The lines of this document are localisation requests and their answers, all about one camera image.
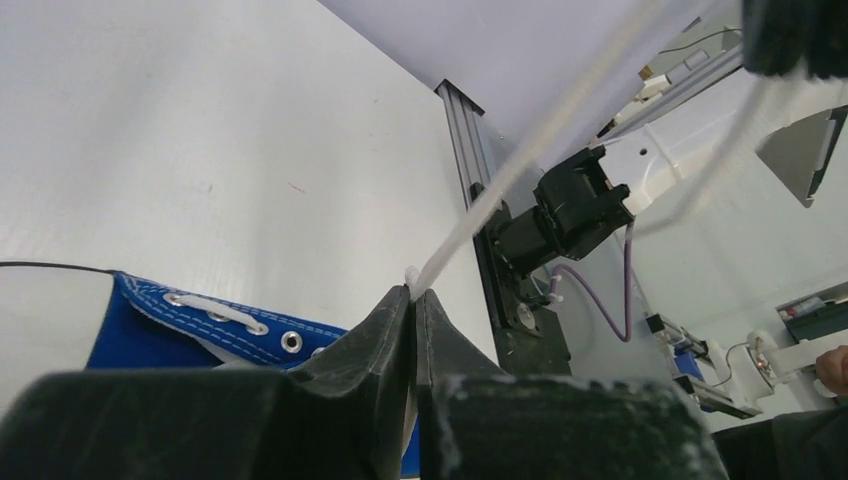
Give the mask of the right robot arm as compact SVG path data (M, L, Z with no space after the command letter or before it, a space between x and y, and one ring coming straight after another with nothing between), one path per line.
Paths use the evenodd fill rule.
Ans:
M734 154L752 154L807 207L846 122L843 80L770 80L740 69L703 90L677 88L550 168L533 207L501 214L479 244L516 278L558 257L582 259L678 184L690 179L704 192Z

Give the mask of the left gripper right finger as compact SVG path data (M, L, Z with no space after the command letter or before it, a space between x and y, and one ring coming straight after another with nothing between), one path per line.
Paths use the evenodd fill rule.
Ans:
M437 295L412 307L425 479L722 479L691 402L646 379L503 371Z

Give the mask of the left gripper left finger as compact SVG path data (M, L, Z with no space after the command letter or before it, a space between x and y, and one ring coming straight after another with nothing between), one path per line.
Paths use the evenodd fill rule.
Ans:
M5 479L397 479L412 303L392 287L297 368L57 373L1 424Z

